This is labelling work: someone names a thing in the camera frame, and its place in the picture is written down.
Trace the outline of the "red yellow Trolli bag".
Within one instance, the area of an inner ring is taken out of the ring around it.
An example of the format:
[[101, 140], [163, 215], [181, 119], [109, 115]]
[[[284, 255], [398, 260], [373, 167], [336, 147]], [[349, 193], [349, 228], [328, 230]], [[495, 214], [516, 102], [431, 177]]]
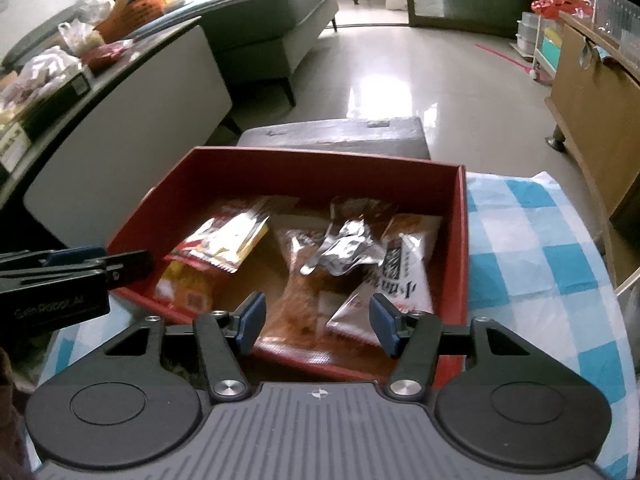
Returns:
[[153, 298], [171, 308], [186, 309], [195, 314], [209, 312], [214, 299], [213, 277], [172, 260], [156, 283]]

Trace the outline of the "brown orange snack packet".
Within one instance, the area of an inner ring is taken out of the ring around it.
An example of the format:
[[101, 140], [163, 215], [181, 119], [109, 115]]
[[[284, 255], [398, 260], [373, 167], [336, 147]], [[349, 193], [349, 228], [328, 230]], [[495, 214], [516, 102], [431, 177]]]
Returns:
[[267, 318], [258, 347], [310, 350], [320, 336], [320, 292], [328, 274], [303, 274], [303, 266], [320, 247], [321, 234], [301, 229], [276, 229], [276, 237], [288, 264], [288, 280], [282, 295], [267, 307]]

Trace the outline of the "silver noodle snack bag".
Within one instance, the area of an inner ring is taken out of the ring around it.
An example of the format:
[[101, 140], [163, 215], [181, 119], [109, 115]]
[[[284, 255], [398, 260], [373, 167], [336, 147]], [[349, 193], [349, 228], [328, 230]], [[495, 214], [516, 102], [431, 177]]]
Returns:
[[434, 311], [426, 265], [431, 259], [442, 219], [422, 214], [396, 214], [381, 242], [385, 257], [368, 271], [326, 329], [335, 335], [377, 346], [380, 342], [369, 321], [369, 301], [379, 292], [402, 313]]

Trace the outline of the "red green snack packet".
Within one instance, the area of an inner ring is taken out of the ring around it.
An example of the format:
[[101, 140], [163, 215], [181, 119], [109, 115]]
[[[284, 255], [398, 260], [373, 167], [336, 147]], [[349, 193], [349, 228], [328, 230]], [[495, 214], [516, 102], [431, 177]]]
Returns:
[[235, 273], [268, 232], [270, 202], [262, 196], [216, 206], [164, 259], [200, 272]]

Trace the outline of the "brown vacuum meat packet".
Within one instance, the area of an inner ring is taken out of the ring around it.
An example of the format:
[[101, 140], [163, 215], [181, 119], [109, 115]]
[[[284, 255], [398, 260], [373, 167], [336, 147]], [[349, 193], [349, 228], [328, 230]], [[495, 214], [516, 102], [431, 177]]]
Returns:
[[300, 273], [323, 270], [338, 278], [357, 266], [380, 266], [385, 256], [382, 233], [396, 209], [395, 204], [375, 198], [335, 197], [324, 239]]

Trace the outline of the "grey white side cabinet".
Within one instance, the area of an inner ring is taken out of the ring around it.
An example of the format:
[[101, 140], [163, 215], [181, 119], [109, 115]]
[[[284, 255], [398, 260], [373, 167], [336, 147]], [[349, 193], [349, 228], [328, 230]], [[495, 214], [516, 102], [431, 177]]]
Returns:
[[231, 107], [198, 20], [136, 42], [2, 182], [2, 252], [107, 244]]

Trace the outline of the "black box on cabinet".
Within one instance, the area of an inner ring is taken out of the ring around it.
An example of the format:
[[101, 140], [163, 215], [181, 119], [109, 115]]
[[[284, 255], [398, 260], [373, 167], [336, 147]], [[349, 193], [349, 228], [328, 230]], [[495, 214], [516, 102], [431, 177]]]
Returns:
[[26, 110], [1, 127], [1, 181], [16, 168], [27, 151], [47, 130], [90, 90], [85, 70], [68, 78], [50, 96], [30, 104]]

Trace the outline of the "blue white checkered tablecloth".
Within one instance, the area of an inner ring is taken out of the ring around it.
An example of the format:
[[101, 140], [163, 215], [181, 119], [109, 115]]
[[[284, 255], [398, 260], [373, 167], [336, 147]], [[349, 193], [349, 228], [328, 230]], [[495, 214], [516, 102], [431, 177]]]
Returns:
[[[639, 456], [636, 376], [620, 305], [593, 241], [559, 183], [470, 174], [468, 315], [502, 323], [593, 383], [612, 426], [593, 466], [576, 479], [628, 479]], [[212, 435], [153, 479], [489, 479], [421, 428], [424, 411], [386, 403], [365, 384], [265, 386], [230, 408]]]

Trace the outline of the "red cardboard box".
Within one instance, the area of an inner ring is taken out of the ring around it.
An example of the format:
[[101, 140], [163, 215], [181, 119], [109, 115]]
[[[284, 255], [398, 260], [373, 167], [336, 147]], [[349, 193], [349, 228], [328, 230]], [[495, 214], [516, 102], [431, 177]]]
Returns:
[[[148, 250], [154, 271], [117, 289], [119, 296], [165, 320], [191, 324], [194, 314], [152, 299], [166, 269], [164, 257], [213, 215], [218, 204], [252, 196], [298, 198], [285, 214], [329, 220], [334, 198], [377, 198], [399, 212], [442, 217], [427, 263], [434, 311], [442, 322], [466, 324], [469, 229], [465, 169], [413, 158], [272, 150], [194, 148], [153, 188], [107, 245], [109, 252]], [[245, 360], [265, 380], [377, 380], [387, 382], [395, 362], [380, 348], [348, 339], [318, 341], [318, 353], [296, 359], [288, 349], [259, 348]]]

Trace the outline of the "orange plastic basket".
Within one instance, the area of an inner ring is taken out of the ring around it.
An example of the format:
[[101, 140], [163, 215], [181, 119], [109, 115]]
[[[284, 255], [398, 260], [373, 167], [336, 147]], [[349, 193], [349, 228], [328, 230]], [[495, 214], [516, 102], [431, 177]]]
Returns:
[[110, 44], [163, 16], [174, 1], [116, 0], [110, 15], [94, 29], [106, 44]]

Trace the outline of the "green grey sofa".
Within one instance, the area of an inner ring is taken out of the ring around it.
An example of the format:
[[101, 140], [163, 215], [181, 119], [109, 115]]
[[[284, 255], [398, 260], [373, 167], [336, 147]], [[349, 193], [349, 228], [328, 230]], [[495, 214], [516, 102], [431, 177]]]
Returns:
[[291, 78], [337, 11], [337, 0], [192, 0], [127, 37], [142, 39], [195, 18], [232, 94], [270, 80], [295, 106]]

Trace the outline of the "wooden sideboard cabinet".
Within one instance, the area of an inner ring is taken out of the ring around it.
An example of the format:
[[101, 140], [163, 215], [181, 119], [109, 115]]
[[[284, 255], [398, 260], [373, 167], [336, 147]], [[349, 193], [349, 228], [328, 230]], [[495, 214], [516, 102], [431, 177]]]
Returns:
[[639, 218], [639, 67], [588, 18], [562, 13], [549, 110], [614, 222]]

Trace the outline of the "white rolling cart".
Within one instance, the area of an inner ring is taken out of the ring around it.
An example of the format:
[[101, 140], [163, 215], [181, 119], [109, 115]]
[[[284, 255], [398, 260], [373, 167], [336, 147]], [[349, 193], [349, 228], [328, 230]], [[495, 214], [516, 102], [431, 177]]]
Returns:
[[534, 0], [532, 11], [536, 14], [536, 39], [532, 67], [529, 76], [540, 84], [551, 84], [558, 68], [563, 40], [563, 23], [560, 13], [578, 18], [590, 18], [594, 0]]

